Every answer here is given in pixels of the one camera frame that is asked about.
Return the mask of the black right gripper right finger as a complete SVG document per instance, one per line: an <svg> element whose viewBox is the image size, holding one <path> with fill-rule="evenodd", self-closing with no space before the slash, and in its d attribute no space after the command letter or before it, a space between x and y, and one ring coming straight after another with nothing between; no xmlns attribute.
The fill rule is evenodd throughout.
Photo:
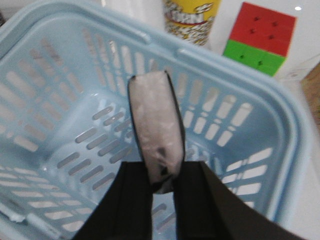
<svg viewBox="0 0 320 240"><path fill-rule="evenodd" d="M246 205L203 161L184 161L173 182L179 240L299 240Z"/></svg>

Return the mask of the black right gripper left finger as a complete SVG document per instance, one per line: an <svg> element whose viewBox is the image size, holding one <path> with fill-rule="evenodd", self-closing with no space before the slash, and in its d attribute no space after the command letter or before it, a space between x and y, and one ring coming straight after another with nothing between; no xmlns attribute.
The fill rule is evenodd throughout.
<svg viewBox="0 0 320 240"><path fill-rule="evenodd" d="M103 199L75 240L152 239L153 191L142 162L122 162Z"/></svg>

